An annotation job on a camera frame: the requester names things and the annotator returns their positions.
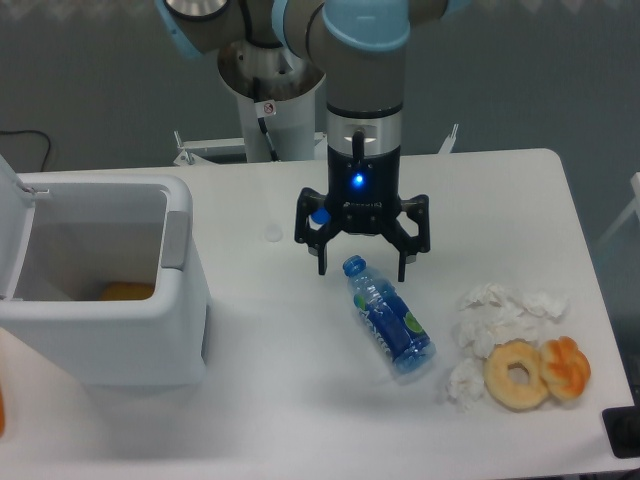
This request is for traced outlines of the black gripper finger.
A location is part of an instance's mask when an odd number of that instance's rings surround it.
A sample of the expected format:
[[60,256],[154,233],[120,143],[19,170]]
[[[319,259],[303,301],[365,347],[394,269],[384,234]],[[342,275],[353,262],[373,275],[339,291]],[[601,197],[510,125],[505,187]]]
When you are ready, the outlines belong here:
[[[297,199],[294,240],[306,244],[309,252],[317,258],[318,274],[324,275],[327,268],[327,244],[342,231],[343,212],[340,207],[325,205],[326,195],[309,187],[304,187]],[[325,209],[329,219],[318,229],[310,226],[310,217],[320,209]]]
[[[401,214],[417,226],[417,234],[410,235],[398,220]],[[397,280],[405,281],[406,266],[419,253],[430,251],[429,197],[419,194],[407,200],[399,197],[386,205],[377,219],[379,233],[399,254]]]

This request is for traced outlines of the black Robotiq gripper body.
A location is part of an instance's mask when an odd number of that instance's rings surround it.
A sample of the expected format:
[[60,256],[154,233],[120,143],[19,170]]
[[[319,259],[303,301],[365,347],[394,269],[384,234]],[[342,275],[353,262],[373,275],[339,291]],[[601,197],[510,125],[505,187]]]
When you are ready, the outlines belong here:
[[366,154],[362,130],[353,133],[349,144],[349,154],[328,150],[327,227],[334,234],[377,235],[378,221],[393,223],[400,213],[400,150]]

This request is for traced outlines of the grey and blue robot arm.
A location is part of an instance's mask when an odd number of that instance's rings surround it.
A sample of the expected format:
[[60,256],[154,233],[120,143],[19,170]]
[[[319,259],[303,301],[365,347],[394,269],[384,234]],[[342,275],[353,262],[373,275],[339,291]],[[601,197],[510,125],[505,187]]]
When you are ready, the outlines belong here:
[[303,189],[295,233],[319,261],[340,233],[380,235],[406,265],[430,250],[429,199],[399,195],[406,47],[411,29],[455,1],[160,1],[188,55],[216,52],[219,73],[251,101],[266,151],[284,104],[325,84],[328,191]]

